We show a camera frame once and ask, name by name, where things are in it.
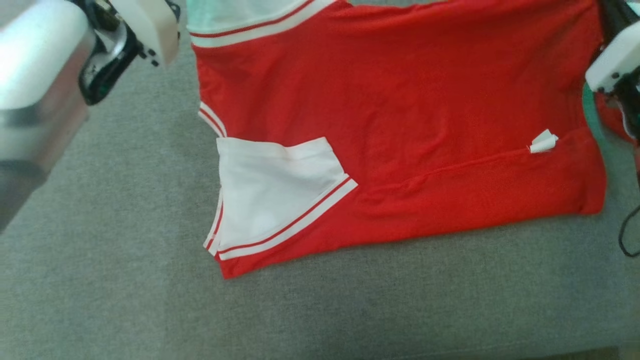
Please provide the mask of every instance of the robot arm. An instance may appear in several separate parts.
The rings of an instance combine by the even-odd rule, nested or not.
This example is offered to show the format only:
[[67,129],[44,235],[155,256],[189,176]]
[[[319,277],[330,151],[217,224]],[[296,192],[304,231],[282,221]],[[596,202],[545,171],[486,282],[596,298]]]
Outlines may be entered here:
[[137,56],[173,61],[179,17],[165,0],[48,0],[0,30],[0,233]]
[[600,6],[606,47],[587,70],[587,84],[618,102],[627,133],[640,141],[640,1],[601,0]]

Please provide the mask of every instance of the gray fabric surface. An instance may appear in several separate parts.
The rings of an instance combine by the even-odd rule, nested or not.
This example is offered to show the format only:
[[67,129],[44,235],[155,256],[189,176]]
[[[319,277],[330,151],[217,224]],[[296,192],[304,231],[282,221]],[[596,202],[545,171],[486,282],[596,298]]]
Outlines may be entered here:
[[[23,7],[3,0],[0,24]],[[341,250],[223,281],[202,248],[218,176],[197,85],[184,41],[170,70],[137,61],[93,109],[0,241],[0,358],[511,359],[640,336],[640,261],[616,244],[640,196],[630,147],[610,133],[601,215]]]

